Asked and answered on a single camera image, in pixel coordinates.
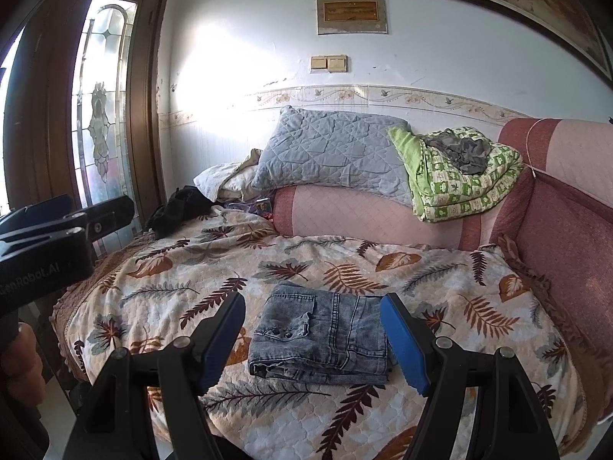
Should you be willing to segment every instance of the human hand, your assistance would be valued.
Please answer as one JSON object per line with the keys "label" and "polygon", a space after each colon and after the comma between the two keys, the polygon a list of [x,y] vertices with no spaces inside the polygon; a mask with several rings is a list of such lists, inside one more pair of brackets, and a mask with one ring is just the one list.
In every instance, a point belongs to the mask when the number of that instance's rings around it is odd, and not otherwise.
{"label": "human hand", "polygon": [[0,355],[0,366],[8,376],[8,393],[25,406],[35,407],[45,399],[42,361],[36,352],[36,336],[27,323],[19,324],[16,339]]}

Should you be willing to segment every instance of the wallpaper border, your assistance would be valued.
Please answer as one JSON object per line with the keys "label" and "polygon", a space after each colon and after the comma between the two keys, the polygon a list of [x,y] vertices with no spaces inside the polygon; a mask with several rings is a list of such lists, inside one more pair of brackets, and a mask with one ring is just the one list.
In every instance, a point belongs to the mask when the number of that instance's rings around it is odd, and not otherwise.
{"label": "wallpaper border", "polygon": [[[347,107],[389,106],[424,112],[446,113],[465,119],[504,126],[511,119],[529,118],[520,112],[506,109],[480,100],[447,93],[373,84],[322,84],[294,86],[266,90],[245,95],[228,107],[228,110],[252,112],[277,109],[285,105],[295,107],[336,106]],[[159,115],[160,128],[173,128],[197,121],[193,113],[186,111]]]}

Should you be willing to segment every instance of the double wall switch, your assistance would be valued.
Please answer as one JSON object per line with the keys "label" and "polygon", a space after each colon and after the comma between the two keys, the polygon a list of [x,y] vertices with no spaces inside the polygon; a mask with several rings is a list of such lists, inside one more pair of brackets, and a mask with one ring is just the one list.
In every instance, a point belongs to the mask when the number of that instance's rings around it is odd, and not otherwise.
{"label": "double wall switch", "polygon": [[347,55],[311,57],[311,72],[347,72]]}

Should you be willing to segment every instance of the blue gripper pad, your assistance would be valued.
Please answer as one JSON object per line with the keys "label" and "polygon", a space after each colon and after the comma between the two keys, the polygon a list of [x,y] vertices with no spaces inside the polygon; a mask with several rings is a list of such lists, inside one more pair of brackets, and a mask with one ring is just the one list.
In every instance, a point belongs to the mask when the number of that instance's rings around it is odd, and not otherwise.
{"label": "blue gripper pad", "polygon": [[425,371],[425,357],[422,350],[405,321],[411,315],[402,306],[404,313],[399,312],[400,307],[394,306],[390,294],[381,300],[381,324],[392,345],[393,353],[398,359],[400,368],[406,382],[415,388],[421,396],[427,396],[430,390],[430,380]]}
{"label": "blue gripper pad", "polygon": [[[231,304],[226,307],[225,304],[228,302],[231,302]],[[220,381],[224,366],[243,326],[244,314],[244,297],[237,294],[235,299],[226,299],[213,317],[214,320],[211,322],[216,322],[218,316],[221,317],[221,321],[206,352],[202,355],[202,373],[198,381],[199,396],[204,396],[211,387],[216,386]]]}

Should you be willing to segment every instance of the screw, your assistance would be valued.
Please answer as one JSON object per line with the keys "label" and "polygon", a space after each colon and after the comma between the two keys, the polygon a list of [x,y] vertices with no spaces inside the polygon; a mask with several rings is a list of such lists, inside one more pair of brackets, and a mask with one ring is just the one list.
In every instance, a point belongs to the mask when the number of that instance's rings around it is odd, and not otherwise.
{"label": "screw", "polygon": [[515,351],[513,351],[513,348],[508,346],[502,346],[500,348],[500,356],[503,358],[513,358],[513,356],[515,356]]}
{"label": "screw", "polygon": [[187,335],[180,335],[173,342],[172,345],[176,348],[186,348],[191,343],[191,339]]}
{"label": "screw", "polygon": [[128,350],[126,348],[117,348],[111,353],[111,358],[121,359],[121,358],[125,358],[127,355],[128,355]]}
{"label": "screw", "polygon": [[448,350],[454,345],[453,341],[449,337],[437,337],[436,345],[442,350]]}

